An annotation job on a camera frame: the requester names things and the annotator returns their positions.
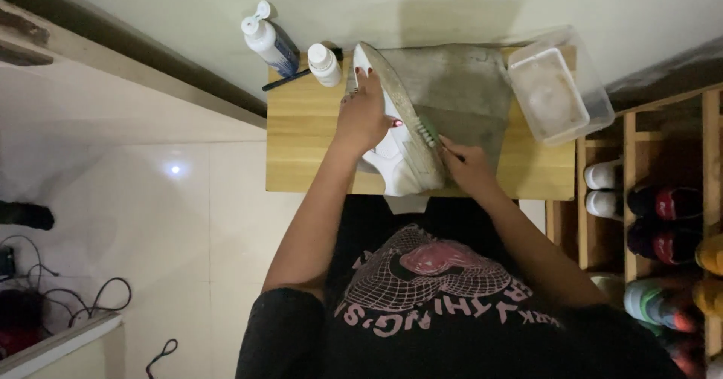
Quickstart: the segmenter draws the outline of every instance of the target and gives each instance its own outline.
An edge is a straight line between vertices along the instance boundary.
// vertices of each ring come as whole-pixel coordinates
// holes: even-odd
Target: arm
[[[505,248],[548,299],[567,307],[607,302],[590,278],[526,217],[500,188],[481,147],[442,137],[442,158],[457,184],[487,211]]]
[[[280,287],[322,299],[346,192],[364,152],[382,141],[399,120],[384,115],[384,96],[374,72],[357,72],[358,91],[341,101],[336,134],[296,210],[266,274],[262,292]]]

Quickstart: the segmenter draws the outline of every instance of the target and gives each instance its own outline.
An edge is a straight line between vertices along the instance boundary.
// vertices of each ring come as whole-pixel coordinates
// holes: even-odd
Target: wooden table
[[[514,48],[502,49],[505,60]],[[323,87],[312,74],[268,92],[266,190],[305,192],[314,179],[336,130],[351,54],[345,54],[339,85]],[[306,56],[302,56],[302,68]],[[269,82],[280,77],[269,69]],[[502,143],[497,179],[511,198],[567,201],[575,195],[575,143],[546,147],[530,133],[516,98]],[[350,191],[383,194],[379,174],[358,171]],[[430,195],[463,195],[456,186]]]

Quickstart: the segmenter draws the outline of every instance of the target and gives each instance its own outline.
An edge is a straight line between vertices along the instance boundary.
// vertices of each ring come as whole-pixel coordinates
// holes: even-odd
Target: wooden shoe rack
[[[723,84],[675,95],[619,112],[615,123],[577,140],[577,197],[574,202],[548,202],[548,236],[576,258],[588,272],[624,276],[626,282],[665,275],[675,267],[648,260],[628,250],[627,233],[635,215],[625,203],[623,222],[587,213],[585,167],[623,160],[623,186],[665,183],[693,186],[703,191],[705,236],[721,232],[721,90]],[[571,214],[576,209],[576,219]],[[577,236],[565,231],[576,230]],[[706,354],[723,347],[721,320],[705,321]]]

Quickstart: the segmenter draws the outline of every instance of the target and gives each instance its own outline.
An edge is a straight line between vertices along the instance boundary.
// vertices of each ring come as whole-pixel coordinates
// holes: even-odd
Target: small white bottle
[[[256,14],[241,22],[244,39],[249,48],[256,51],[272,69],[283,77],[292,76],[299,69],[299,59],[288,44],[276,35],[276,29],[263,20],[271,14],[271,5],[265,0],[259,2]]]
[[[341,81],[339,61],[323,44],[312,44],[307,52],[309,69],[324,87],[334,87]]]

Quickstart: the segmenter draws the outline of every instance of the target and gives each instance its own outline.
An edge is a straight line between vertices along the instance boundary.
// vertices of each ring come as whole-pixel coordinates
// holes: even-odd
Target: bottle cap
[[[329,67],[333,62],[333,59],[336,58],[329,49],[319,43],[312,44],[312,47],[309,47],[307,57],[309,59],[309,64],[319,70]]]
[[[267,18],[270,14],[271,5],[269,5],[267,1],[262,0],[256,7],[256,14],[245,18],[241,22],[241,30],[252,39],[261,38],[264,34],[264,26],[259,24],[259,20]]]

